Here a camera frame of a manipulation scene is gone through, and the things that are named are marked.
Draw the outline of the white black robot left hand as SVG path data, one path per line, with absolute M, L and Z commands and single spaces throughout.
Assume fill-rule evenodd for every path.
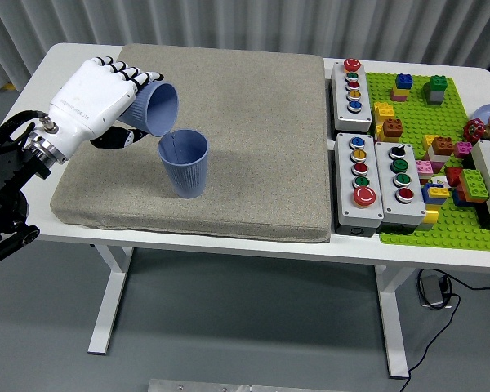
M 86 60 L 51 100 L 48 115 L 58 130 L 47 140 L 64 160 L 85 141 L 106 149 L 128 146 L 144 132 L 114 123 L 140 91 L 161 80 L 158 72 L 144 72 L 110 56 Z

